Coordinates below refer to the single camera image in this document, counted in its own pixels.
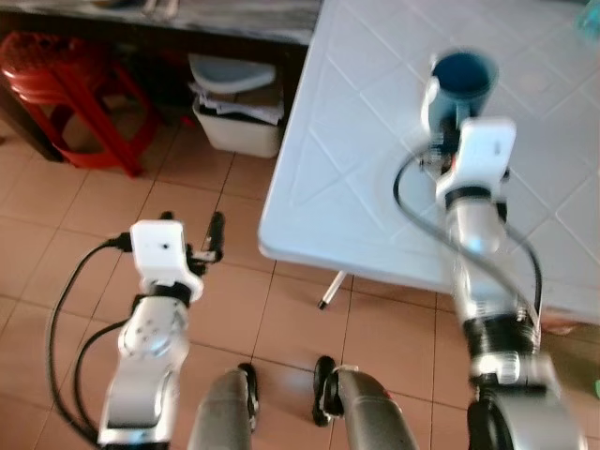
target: blue cup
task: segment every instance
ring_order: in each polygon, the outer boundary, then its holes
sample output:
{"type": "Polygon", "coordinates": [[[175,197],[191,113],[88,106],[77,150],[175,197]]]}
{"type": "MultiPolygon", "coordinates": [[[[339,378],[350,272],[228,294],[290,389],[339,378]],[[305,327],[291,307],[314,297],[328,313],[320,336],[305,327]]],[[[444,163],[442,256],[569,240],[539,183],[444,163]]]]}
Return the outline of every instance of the blue cup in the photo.
{"type": "Polygon", "coordinates": [[[453,52],[433,63],[421,120],[431,133],[460,128],[481,113],[498,80],[498,66],[477,52],[453,52]]]}

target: black cable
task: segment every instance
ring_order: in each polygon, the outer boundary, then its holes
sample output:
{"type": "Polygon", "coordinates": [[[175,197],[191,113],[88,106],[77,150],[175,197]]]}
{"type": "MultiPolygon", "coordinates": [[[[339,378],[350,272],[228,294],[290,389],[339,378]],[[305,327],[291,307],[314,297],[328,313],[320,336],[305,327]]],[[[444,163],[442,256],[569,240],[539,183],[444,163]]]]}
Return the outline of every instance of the black cable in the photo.
{"type": "Polygon", "coordinates": [[[67,409],[65,402],[61,399],[58,381],[56,380],[56,366],[54,363],[54,338],[56,335],[56,324],[58,319],[58,314],[67,299],[68,293],[70,292],[73,284],[75,284],[75,280],[77,276],[82,271],[83,267],[87,264],[92,256],[94,256],[97,252],[102,250],[103,248],[109,248],[112,244],[110,241],[106,241],[96,248],[90,250],[77,264],[77,267],[71,274],[68,279],[67,286],[62,291],[58,302],[54,305],[52,309],[52,313],[50,315],[50,321],[48,323],[48,328],[46,330],[46,377],[48,379],[48,384],[50,385],[50,392],[52,395],[52,400],[56,405],[56,409],[58,413],[67,421],[67,423],[79,434],[82,438],[84,438],[88,443],[95,446],[96,448],[100,448],[98,445],[98,432],[94,428],[90,428],[80,424],[76,417],[74,417],[67,409]]]}
{"type": "Polygon", "coordinates": [[[509,225],[505,225],[506,234],[510,237],[515,243],[525,251],[530,261],[532,262],[533,267],[533,276],[535,277],[535,294],[533,295],[533,308],[535,312],[537,312],[538,317],[542,314],[542,267],[540,266],[540,262],[537,259],[537,254],[535,253],[535,249],[532,244],[527,240],[525,236],[523,236],[520,232],[515,230],[513,227],[509,225]]]}
{"type": "MultiPolygon", "coordinates": [[[[507,291],[509,291],[511,294],[513,294],[517,298],[517,300],[521,303],[521,305],[524,306],[529,311],[530,316],[532,317],[534,323],[536,324],[536,327],[539,327],[539,314],[538,314],[537,310],[532,308],[530,303],[527,301],[526,297],[520,293],[519,289],[513,284],[513,282],[505,274],[503,274],[503,272],[501,270],[499,270],[494,264],[491,264],[491,263],[487,262],[486,260],[484,260],[483,258],[481,258],[477,253],[469,250],[468,248],[462,246],[460,243],[452,240],[447,235],[445,230],[443,230],[443,229],[433,225],[432,223],[429,223],[427,220],[424,220],[423,218],[421,218],[421,216],[418,213],[416,213],[415,211],[413,211],[409,206],[407,206],[406,203],[400,197],[399,186],[400,186],[400,180],[402,178],[402,175],[404,175],[404,173],[407,171],[407,169],[413,162],[415,162],[417,159],[424,157],[428,152],[429,152],[429,150],[427,149],[427,150],[422,150],[416,154],[408,155],[406,157],[406,159],[404,160],[404,162],[402,163],[402,165],[400,166],[400,169],[397,172],[396,179],[394,180],[393,194],[394,194],[394,200],[396,201],[396,204],[400,208],[400,211],[402,211],[416,226],[418,226],[425,233],[429,234],[431,237],[438,240],[440,243],[444,244],[448,248],[454,250],[460,256],[464,257],[471,263],[475,264],[478,268],[480,268],[481,270],[486,272],[490,277],[494,278],[507,291]]],[[[526,243],[525,238],[523,237],[522,239],[520,239],[520,242],[526,243]]],[[[533,248],[531,246],[529,246],[528,243],[526,243],[526,244],[527,244],[527,247],[524,246],[526,248],[526,251],[528,251],[529,254],[534,255],[533,248]]],[[[537,261],[537,258],[534,258],[533,261],[535,261],[535,265],[537,266],[537,270],[539,271],[539,263],[537,261]]],[[[538,292],[538,290],[539,290],[539,292],[541,292],[541,285],[539,285],[539,289],[538,289],[537,282],[538,282],[538,279],[536,277],[536,292],[538,292]]]]}
{"type": "Polygon", "coordinates": [[[85,357],[85,353],[92,346],[92,344],[94,344],[94,342],[96,342],[98,339],[100,339],[102,336],[106,335],[107,333],[110,333],[112,330],[121,328],[127,322],[128,322],[128,319],[125,319],[121,322],[113,323],[112,325],[105,326],[101,330],[96,331],[96,333],[94,333],[89,339],[87,339],[85,341],[83,346],[80,348],[79,353],[77,354],[77,358],[75,360],[75,369],[73,371],[73,397],[75,398],[75,405],[77,406],[77,411],[80,414],[80,416],[82,417],[83,422],[90,429],[93,429],[93,430],[97,429],[96,425],[94,424],[94,422],[90,418],[89,414],[87,413],[87,410],[85,409],[85,405],[83,405],[82,377],[81,377],[83,359],[85,357]]]}

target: black wheel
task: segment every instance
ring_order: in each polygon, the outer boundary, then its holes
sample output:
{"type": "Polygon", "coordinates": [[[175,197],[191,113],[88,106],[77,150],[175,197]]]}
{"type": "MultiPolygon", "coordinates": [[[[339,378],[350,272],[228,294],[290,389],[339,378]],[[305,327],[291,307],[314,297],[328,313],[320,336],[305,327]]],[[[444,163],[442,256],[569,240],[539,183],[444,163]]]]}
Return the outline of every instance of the black wheel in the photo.
{"type": "Polygon", "coordinates": [[[325,382],[336,368],[336,361],[330,356],[322,356],[317,361],[312,388],[315,393],[315,402],[312,405],[312,420],[317,427],[327,427],[331,418],[321,409],[320,403],[325,390],[325,382]]]}
{"type": "Polygon", "coordinates": [[[250,429],[256,428],[256,416],[259,411],[259,385],[256,370],[250,363],[242,363],[237,368],[246,373],[247,381],[247,412],[250,416],[250,429]]]}

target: tiled floor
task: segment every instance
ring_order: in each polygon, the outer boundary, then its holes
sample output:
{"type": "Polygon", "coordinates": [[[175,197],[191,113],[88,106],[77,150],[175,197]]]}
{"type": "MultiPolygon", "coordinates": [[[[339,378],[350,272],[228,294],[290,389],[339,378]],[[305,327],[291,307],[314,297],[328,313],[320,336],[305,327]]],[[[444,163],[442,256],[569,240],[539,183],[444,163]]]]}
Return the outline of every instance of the tiled floor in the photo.
{"type": "MultiPolygon", "coordinates": [[[[421,448],[466,449],[467,354],[444,295],[349,277],[326,311],[316,308],[334,273],[264,258],[257,225],[273,160],[216,151],[198,128],[164,127],[143,157],[148,172],[88,172],[52,164],[0,127],[0,441],[17,450],[87,446],[58,418],[44,377],[50,308],[76,261],[107,234],[172,209],[202,243],[215,209],[226,215],[225,259],[205,278],[190,310],[193,342],[182,373],[173,446],[186,447],[198,402],[223,371],[249,359],[259,373],[258,450],[344,450],[343,422],[310,421],[310,373],[323,353],[356,364],[397,400],[421,448]]],[[[65,305],[57,365],[72,405],[70,372],[78,346],[106,322],[128,315],[138,276],[129,255],[106,251],[85,269],[65,305]]],[[[116,362],[116,333],[83,368],[85,400],[98,417],[116,362]]],[[[548,337],[566,395],[600,448],[596,330],[548,337]]]]}

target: red plastic stool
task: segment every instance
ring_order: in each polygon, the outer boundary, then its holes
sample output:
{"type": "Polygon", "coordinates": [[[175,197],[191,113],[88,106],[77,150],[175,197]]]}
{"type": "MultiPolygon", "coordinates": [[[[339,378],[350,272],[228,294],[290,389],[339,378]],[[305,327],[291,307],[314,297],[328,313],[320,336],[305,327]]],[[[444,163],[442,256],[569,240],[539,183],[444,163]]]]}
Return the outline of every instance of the red plastic stool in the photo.
{"type": "Polygon", "coordinates": [[[11,33],[0,48],[0,66],[23,106],[73,165],[121,165],[130,176],[143,170],[137,156],[152,141],[160,115],[106,47],[75,38],[11,33]],[[146,110],[142,126],[130,141],[119,134],[108,115],[102,98],[109,94],[134,96],[146,110]],[[54,106],[50,116],[40,105],[54,106]],[[63,132],[74,113],[92,130],[103,152],[77,153],[68,147],[63,132]]]}

